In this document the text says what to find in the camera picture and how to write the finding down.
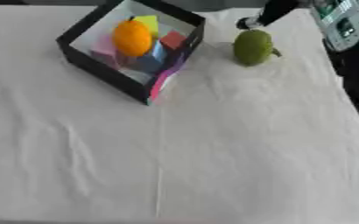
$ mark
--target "yellow block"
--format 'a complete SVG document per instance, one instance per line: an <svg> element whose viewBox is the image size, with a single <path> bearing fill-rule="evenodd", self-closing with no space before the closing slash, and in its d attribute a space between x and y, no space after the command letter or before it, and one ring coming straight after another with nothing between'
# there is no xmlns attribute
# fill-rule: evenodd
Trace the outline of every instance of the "yellow block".
<svg viewBox="0 0 359 224"><path fill-rule="evenodd" d="M150 29L152 36L155 36L155 37L158 36L158 17L157 16L135 17L134 20L140 21L143 24L145 24L148 27L148 29Z"/></svg>

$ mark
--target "white cloth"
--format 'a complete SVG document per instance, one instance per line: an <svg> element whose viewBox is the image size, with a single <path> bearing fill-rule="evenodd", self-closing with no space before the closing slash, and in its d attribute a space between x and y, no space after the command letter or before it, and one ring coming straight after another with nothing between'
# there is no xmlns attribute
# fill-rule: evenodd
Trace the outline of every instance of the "white cloth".
<svg viewBox="0 0 359 224"><path fill-rule="evenodd" d="M359 115L305 10L266 30L284 57L235 63L237 19L146 107L68 64L91 7L0 6L0 219L359 224Z"/></svg>

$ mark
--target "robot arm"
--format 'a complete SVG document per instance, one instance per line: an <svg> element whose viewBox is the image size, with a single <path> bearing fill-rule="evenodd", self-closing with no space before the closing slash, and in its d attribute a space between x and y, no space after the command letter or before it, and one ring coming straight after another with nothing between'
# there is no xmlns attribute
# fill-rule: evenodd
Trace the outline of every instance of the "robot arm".
<svg viewBox="0 0 359 224"><path fill-rule="evenodd" d="M270 0L259 15L240 19L236 27L249 30L258 26L267 26L296 9L302 2L300 0Z"/></svg>

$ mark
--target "black box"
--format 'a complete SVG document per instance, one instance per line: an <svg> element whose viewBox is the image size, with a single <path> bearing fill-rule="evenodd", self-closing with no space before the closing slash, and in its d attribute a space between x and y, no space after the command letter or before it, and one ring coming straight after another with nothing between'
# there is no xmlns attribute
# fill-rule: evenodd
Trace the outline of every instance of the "black box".
<svg viewBox="0 0 359 224"><path fill-rule="evenodd" d="M119 14L123 14L121 7L125 7L126 5L130 5L130 7L133 7L135 10L147 10L152 11L152 13L158 11L159 13L163 13L164 18L172 18L170 23L184 23L181 24L183 27L186 27L188 30L190 30L189 27L192 29L188 32L188 35L186 35L187 39L182 42L181 46L169 53L164 65L145 83L132 79L129 75L92 58L86 52L86 45L79 44L82 41L85 43L88 42L89 37L87 34L84 34L86 31L88 31L88 33L94 33L95 30L98 31L108 23L109 17L115 17L116 14L118 14L118 16L120 16ZM189 55L202 41L204 26L204 17L159 0L109 0L58 37L57 43L70 63L148 105L156 97L157 92L160 91L160 86L164 84L165 79L171 75L173 70L179 69L180 65L187 60Z"/></svg>

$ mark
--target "dark floor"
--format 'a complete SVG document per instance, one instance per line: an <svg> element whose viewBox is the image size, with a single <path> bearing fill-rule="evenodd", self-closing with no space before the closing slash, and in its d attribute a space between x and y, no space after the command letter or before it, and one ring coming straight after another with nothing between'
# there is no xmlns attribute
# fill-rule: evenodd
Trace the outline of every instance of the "dark floor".
<svg viewBox="0 0 359 224"><path fill-rule="evenodd" d="M105 0L0 0L0 4L97 5ZM216 11L231 7L259 8L267 0L164 0L190 11Z"/></svg>

